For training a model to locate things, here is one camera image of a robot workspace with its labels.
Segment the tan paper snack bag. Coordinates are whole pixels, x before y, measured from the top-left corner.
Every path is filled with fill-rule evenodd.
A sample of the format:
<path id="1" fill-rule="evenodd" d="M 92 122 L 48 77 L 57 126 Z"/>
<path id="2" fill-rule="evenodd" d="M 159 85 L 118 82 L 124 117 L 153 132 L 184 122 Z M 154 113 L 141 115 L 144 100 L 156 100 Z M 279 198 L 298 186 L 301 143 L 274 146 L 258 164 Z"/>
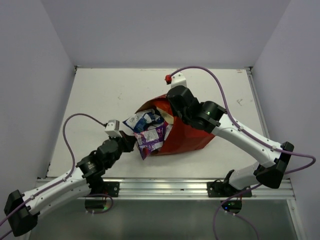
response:
<path id="1" fill-rule="evenodd" d="M 160 112 L 160 114 L 163 117 L 165 122 L 167 122 L 170 125 L 174 124 L 174 117 L 171 114 L 169 114 L 168 112 L 166 112 L 162 109 L 159 109 L 158 111 Z"/>

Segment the purple snack bag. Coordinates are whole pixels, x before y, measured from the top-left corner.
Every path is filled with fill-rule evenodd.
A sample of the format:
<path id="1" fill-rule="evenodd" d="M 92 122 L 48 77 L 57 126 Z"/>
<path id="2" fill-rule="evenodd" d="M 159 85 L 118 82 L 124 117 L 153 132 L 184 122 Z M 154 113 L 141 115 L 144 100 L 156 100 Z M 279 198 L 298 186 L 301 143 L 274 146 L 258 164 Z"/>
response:
<path id="1" fill-rule="evenodd" d="M 165 141 L 167 124 L 165 122 L 139 122 L 133 129 L 140 156 L 145 160 L 154 151 L 159 150 Z"/>

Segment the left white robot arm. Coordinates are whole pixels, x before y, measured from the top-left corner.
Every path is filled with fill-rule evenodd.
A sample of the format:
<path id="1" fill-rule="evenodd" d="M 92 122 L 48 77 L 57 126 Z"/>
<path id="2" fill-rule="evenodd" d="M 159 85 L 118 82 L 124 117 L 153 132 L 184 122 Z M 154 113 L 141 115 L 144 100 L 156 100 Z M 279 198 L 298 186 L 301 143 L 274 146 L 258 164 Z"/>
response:
<path id="1" fill-rule="evenodd" d="M 15 190 L 8 195 L 4 207 L 10 233 L 15 237 L 31 231 L 38 224 L 39 215 L 53 210 L 73 199 L 81 197 L 102 197 L 111 199 L 102 176 L 123 153 L 133 151 L 136 138 L 122 130 L 115 137 L 105 140 L 96 150 L 74 163 L 63 175 L 32 190 Z"/>

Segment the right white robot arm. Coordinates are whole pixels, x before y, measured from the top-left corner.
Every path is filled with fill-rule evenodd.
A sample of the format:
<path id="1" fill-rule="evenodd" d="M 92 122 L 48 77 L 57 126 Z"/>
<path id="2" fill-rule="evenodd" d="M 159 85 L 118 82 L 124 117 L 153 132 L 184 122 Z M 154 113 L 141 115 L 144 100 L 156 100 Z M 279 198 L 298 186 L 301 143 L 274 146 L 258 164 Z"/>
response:
<path id="1" fill-rule="evenodd" d="M 221 191 L 235 196 L 246 187 L 262 184 L 271 189 L 280 187 L 294 145 L 279 143 L 231 120 L 227 110 L 212 101 L 199 102 L 189 88 L 171 88 L 166 98 L 173 115 L 194 129 L 205 131 L 234 144 L 257 162 L 239 170 L 230 170 L 221 184 Z"/>

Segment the red paper bag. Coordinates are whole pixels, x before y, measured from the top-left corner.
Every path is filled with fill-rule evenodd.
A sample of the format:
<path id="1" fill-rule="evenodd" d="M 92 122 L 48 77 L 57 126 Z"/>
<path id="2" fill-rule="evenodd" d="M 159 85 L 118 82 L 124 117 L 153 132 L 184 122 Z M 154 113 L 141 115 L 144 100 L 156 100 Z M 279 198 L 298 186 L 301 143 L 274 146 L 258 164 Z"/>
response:
<path id="1" fill-rule="evenodd" d="M 137 111 L 140 112 L 148 109 L 157 109 L 166 117 L 169 116 L 170 120 L 168 123 L 173 124 L 162 147 L 150 151 L 149 154 L 151 156 L 173 155 L 200 150 L 215 137 L 213 134 L 209 134 L 203 130 L 192 128 L 184 124 L 180 118 L 173 116 L 170 103 L 165 94 L 148 100 Z"/>

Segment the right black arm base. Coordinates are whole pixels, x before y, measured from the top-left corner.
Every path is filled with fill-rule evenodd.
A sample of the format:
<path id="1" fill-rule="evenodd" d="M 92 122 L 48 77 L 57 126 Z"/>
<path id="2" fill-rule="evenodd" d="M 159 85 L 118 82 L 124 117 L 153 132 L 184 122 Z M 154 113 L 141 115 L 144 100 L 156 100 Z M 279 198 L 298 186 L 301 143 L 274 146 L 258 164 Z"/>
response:
<path id="1" fill-rule="evenodd" d="M 249 187 L 245 187 L 241 190 L 235 189 L 228 183 L 223 183 L 220 179 L 209 181 L 206 185 L 209 198 L 228 198 L 249 189 Z M 252 197 L 252 192 L 248 191 L 224 203 L 222 209 L 233 214 L 238 214 L 243 206 L 242 198 L 250 197 Z"/>

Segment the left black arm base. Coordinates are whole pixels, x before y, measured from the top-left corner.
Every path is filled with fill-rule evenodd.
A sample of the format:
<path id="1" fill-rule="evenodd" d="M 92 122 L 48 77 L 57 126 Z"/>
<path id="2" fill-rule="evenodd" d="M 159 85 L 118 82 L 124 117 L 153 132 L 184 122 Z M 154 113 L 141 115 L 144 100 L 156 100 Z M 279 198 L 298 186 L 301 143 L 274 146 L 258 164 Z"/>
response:
<path id="1" fill-rule="evenodd" d="M 119 196 L 120 183 L 117 181 L 105 181 L 101 186 L 91 190 L 85 197 L 84 206 L 88 213 L 104 214 L 111 210 L 114 198 Z"/>

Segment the blue snack bag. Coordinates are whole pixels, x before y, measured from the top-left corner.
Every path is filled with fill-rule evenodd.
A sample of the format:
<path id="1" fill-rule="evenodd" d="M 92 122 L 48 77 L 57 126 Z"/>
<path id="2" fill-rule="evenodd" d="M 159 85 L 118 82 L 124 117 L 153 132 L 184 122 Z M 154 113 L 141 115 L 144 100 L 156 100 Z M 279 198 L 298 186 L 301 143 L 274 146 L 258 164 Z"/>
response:
<path id="1" fill-rule="evenodd" d="M 150 126 L 164 123 L 164 118 L 157 109 L 150 108 L 138 111 L 122 123 L 134 133 L 146 131 Z"/>

